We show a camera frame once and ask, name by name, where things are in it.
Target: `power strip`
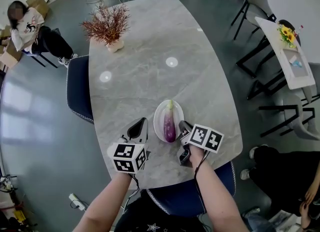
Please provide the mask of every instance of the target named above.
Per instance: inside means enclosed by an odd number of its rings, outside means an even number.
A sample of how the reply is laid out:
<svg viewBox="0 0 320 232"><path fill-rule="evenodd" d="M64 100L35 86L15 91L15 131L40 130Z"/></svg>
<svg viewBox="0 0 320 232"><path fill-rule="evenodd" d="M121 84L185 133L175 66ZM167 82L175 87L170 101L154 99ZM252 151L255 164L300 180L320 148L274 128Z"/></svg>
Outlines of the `power strip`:
<svg viewBox="0 0 320 232"><path fill-rule="evenodd" d="M75 206L79 206L78 209L79 210L85 210L85 205L76 197L75 194L70 194L69 195L69 199L72 201L72 203L75 205Z"/></svg>

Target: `white plate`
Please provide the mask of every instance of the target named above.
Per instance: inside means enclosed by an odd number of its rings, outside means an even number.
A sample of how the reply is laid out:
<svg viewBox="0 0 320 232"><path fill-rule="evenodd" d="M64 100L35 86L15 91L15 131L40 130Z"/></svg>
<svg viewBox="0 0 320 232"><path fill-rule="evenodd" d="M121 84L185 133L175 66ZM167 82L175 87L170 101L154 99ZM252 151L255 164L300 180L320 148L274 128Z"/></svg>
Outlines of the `white plate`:
<svg viewBox="0 0 320 232"><path fill-rule="evenodd" d="M165 111L169 100L164 100L159 106L157 107L154 113L153 119L153 127L156 135L159 139L164 142L167 142L165 139L164 134L164 118L165 118ZM174 126L175 126L175 139L177 139L180 135L179 123L181 120L184 120L184 113L182 111L181 106L173 100L173 118L174 118Z"/></svg>

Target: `star print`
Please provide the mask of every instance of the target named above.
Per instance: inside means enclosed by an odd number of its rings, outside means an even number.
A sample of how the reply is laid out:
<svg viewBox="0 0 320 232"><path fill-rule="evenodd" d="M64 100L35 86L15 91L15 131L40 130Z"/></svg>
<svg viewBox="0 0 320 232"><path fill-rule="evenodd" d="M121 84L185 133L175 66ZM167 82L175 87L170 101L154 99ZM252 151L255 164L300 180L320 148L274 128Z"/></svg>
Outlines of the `star print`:
<svg viewBox="0 0 320 232"><path fill-rule="evenodd" d="M149 228L147 229L147 231L152 230L153 232L156 232L157 228L160 228L159 226L156 226L156 223L154 223L153 225L148 225Z"/></svg>

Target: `gray marble table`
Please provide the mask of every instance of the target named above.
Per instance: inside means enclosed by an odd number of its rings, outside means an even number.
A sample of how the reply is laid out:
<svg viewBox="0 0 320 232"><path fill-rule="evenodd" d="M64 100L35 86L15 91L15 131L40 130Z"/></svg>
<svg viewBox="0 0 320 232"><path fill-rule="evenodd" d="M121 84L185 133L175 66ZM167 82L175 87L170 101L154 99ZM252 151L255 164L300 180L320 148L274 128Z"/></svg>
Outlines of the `gray marble table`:
<svg viewBox="0 0 320 232"><path fill-rule="evenodd" d="M94 126L111 177L115 170L107 148L128 123L146 117L151 154L136 176L140 188L193 178L192 169L178 163L179 141L164 143L155 134L154 113L166 99L181 105L188 122L225 135L219 152L208 156L213 168L231 161L243 148L238 115L225 73L196 20L179 0L136 0L126 5L131 18L130 31L122 38L124 48L112 54L91 39L89 51ZM169 57L178 60L176 67L166 64ZM105 71L111 74L107 82L100 79Z"/></svg>

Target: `cardboard box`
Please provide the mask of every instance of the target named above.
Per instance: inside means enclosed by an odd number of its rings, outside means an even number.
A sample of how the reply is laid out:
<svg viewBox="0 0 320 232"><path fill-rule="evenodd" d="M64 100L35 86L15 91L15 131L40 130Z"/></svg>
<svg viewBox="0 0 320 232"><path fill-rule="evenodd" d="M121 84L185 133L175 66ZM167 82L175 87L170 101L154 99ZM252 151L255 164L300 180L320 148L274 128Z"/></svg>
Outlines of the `cardboard box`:
<svg viewBox="0 0 320 232"><path fill-rule="evenodd" d="M17 51L14 43L9 42L4 51L4 47L0 46L0 61L3 62L9 68L12 68L21 58L22 52Z"/></svg>
<svg viewBox="0 0 320 232"><path fill-rule="evenodd" d="M10 32L11 27L10 26L5 26L3 30L0 30L0 39L5 39L11 36Z"/></svg>
<svg viewBox="0 0 320 232"><path fill-rule="evenodd" d="M46 18L47 13L49 12L49 6L45 0L26 0L28 8L35 8L43 17Z"/></svg>

